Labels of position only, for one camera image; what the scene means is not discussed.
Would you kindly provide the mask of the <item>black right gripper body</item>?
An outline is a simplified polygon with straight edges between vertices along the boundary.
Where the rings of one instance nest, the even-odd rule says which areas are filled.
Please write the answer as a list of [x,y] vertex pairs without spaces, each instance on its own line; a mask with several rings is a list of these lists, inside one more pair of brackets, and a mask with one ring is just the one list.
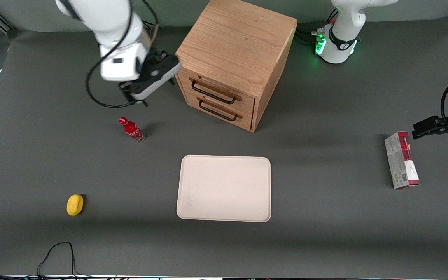
[[156,66],[160,63],[160,54],[156,48],[149,50],[144,62],[142,63],[142,76],[151,76],[156,70]]

